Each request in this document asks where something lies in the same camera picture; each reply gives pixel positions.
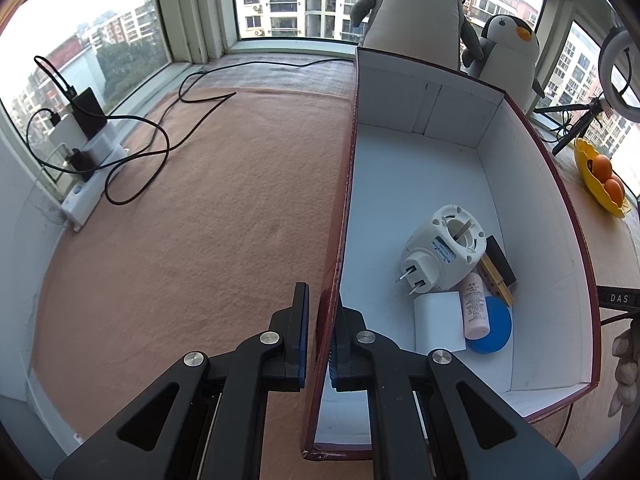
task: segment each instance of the silver screw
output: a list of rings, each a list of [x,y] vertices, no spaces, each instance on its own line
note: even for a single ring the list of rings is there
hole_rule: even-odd
[[[358,332],[356,334],[356,339],[359,342],[368,345],[369,343],[373,343],[376,340],[376,335],[369,330],[363,330],[362,332]]]
[[[200,352],[189,352],[184,356],[184,364],[187,366],[200,366],[204,362],[204,355]]]
[[[275,345],[280,340],[277,332],[264,332],[260,334],[260,342],[265,345]]]
[[[431,358],[439,365],[448,365],[451,362],[451,354],[446,350],[436,350],[431,354]]]

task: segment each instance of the label on adapter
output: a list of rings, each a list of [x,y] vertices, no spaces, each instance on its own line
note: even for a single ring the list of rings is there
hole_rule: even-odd
[[[456,253],[451,250],[451,248],[445,243],[445,241],[436,236],[431,242],[431,247],[435,250],[436,254],[442,258],[442,260],[450,264],[453,260],[456,259]]]

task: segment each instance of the triangular cutout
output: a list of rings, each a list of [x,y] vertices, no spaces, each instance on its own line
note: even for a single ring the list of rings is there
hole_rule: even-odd
[[[460,382],[456,384],[456,389],[482,449],[491,449],[516,437],[516,431],[511,425],[484,402],[468,384]]]
[[[144,451],[153,450],[179,389],[178,383],[169,384],[118,430],[118,438]]]

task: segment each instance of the large penguin plush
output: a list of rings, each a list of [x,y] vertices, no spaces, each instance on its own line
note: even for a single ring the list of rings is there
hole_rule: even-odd
[[[506,14],[491,17],[482,30],[480,45],[482,57],[470,49],[462,53],[470,76],[506,90],[521,110],[532,103],[532,90],[545,96],[534,75],[540,44],[524,20]]]
[[[357,27],[371,12],[362,46],[460,69],[460,39],[482,59],[478,35],[464,0],[359,0],[351,9]]]

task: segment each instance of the white plug adapter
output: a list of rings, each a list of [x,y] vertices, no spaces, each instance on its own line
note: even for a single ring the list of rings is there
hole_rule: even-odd
[[[411,294],[449,290],[478,264],[486,251],[486,236],[478,221],[455,205],[438,209],[416,229],[402,250],[401,280]]]

